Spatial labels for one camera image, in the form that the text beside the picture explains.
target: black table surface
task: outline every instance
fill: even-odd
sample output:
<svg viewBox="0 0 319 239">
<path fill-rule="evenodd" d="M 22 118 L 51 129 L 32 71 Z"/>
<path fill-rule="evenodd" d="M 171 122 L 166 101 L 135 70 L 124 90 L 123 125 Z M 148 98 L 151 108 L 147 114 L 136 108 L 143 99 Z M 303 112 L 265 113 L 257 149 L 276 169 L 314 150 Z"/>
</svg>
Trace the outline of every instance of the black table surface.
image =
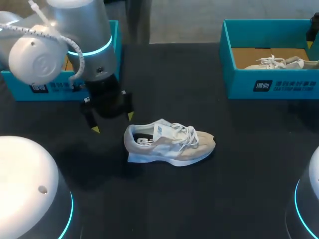
<svg viewBox="0 0 319 239">
<path fill-rule="evenodd" d="M 298 110 L 309 103 L 228 100 L 218 47 L 129 46 L 123 58 L 134 124 L 163 118 L 215 136 L 215 152 L 198 164 L 128 164 L 125 116 L 98 118 L 98 135 L 77 102 L 16 103 L 7 91 L 0 135 L 51 153 L 79 204 L 83 239 L 287 239 L 285 206 L 319 145 Z"/>
</svg>

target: shoelace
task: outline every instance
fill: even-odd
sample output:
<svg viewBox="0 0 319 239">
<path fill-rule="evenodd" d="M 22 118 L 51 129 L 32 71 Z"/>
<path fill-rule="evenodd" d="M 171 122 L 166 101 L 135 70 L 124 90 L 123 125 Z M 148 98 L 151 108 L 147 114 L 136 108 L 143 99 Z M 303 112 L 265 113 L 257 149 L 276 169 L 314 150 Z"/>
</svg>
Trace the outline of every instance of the shoelace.
<svg viewBox="0 0 319 239">
<path fill-rule="evenodd" d="M 186 146 L 196 146 L 196 145 L 198 145 L 198 143 L 199 143 L 198 135 L 197 135 L 196 130 L 194 129 L 193 126 L 185 127 L 182 124 L 173 123 L 171 125 L 171 127 L 172 128 L 176 128 L 176 130 L 174 132 L 174 138 L 177 138 L 177 134 L 180 131 L 183 131 L 183 132 L 186 133 L 186 138 L 185 139 L 176 140 L 176 141 L 172 142 L 174 144 L 178 144 L 178 143 L 182 144 L 182 147 L 179 149 L 180 151 Z"/>
<path fill-rule="evenodd" d="M 278 67 L 286 68 L 286 61 L 283 58 L 275 58 L 272 54 L 271 57 L 261 58 L 257 61 L 260 61 L 262 65 L 266 65 L 266 69 L 274 69 Z"/>
</svg>

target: sneaker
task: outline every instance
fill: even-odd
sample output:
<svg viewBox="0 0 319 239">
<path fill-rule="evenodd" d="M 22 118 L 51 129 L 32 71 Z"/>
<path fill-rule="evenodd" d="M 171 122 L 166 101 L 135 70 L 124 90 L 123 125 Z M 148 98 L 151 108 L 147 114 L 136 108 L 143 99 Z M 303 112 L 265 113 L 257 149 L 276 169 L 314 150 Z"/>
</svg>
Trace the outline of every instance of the sneaker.
<svg viewBox="0 0 319 239">
<path fill-rule="evenodd" d="M 165 161 L 187 166 L 206 158 L 215 148 L 214 136 L 163 119 L 147 125 L 130 125 L 124 134 L 128 162 Z"/>
<path fill-rule="evenodd" d="M 268 58 L 261 58 L 259 65 L 252 65 L 245 68 L 245 70 L 263 70 L 263 69 L 314 69 L 319 68 L 318 61 L 305 61 L 298 56 L 288 58 L 275 58 L 274 55 Z"/>
</svg>

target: blue led ring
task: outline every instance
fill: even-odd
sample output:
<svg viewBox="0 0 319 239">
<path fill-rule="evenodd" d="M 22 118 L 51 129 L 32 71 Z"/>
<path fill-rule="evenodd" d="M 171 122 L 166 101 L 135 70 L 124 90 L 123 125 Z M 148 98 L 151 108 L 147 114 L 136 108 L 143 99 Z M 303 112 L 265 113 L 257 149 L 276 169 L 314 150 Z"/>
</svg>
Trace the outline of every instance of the blue led ring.
<svg viewBox="0 0 319 239">
<path fill-rule="evenodd" d="M 58 239 L 62 239 L 64 237 L 64 235 L 66 234 L 66 231 L 68 230 L 70 223 L 71 223 L 71 219 L 72 219 L 72 215 L 73 215 L 73 197 L 72 197 L 72 193 L 71 194 L 71 213 L 70 213 L 70 217 L 69 217 L 69 221 L 65 226 L 65 229 L 63 230 L 62 234 L 59 236 Z"/>
<path fill-rule="evenodd" d="M 92 56 L 92 55 L 95 55 L 101 51 L 104 51 L 106 48 L 108 48 L 109 45 L 111 45 L 111 43 L 112 43 L 112 36 L 110 37 L 110 40 L 108 43 L 106 43 L 106 45 L 102 46 L 100 49 L 97 49 L 95 51 L 85 52 L 85 53 L 83 53 L 83 56 Z M 75 53 L 72 51 L 69 51 L 68 53 L 73 55 L 73 56 L 78 56 L 78 53 Z"/>
<path fill-rule="evenodd" d="M 295 189 L 295 206 L 296 206 L 296 211 L 297 211 L 297 214 L 300 218 L 300 221 L 302 222 L 302 224 L 304 225 L 304 227 L 307 229 L 307 231 L 311 234 L 311 236 L 313 236 L 315 239 L 318 239 L 316 237 L 316 235 L 307 227 L 306 223 L 304 222 L 303 218 L 301 217 L 300 213 L 299 213 L 299 210 L 298 210 L 298 206 L 297 206 L 297 188 L 298 188 L 298 184 L 299 184 L 299 181 L 297 183 L 297 186 L 296 186 L 296 189 Z"/>
</svg>

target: shoe box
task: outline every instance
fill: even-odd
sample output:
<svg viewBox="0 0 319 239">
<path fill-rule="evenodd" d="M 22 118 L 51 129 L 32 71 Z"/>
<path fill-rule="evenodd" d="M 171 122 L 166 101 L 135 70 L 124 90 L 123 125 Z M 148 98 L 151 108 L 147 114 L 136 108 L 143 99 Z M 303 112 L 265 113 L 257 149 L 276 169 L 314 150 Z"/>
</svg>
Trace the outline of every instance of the shoe box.
<svg viewBox="0 0 319 239">
<path fill-rule="evenodd" d="M 120 32 L 119 22 L 110 20 L 110 28 L 112 35 L 112 44 L 117 58 L 116 77 L 119 79 L 122 36 Z M 11 91 L 16 101 L 82 101 L 89 96 L 86 89 L 72 92 L 69 85 L 69 77 L 74 75 L 73 67 L 67 56 L 64 58 L 64 64 L 59 76 L 46 85 L 29 86 L 18 80 L 10 71 L 2 71 L 4 81 Z M 76 84 L 82 84 L 83 81 L 77 80 Z"/>
<path fill-rule="evenodd" d="M 245 70 L 256 60 L 319 60 L 319 37 L 308 49 L 309 19 L 224 20 L 219 55 L 230 99 L 319 99 L 319 69 Z"/>
</svg>

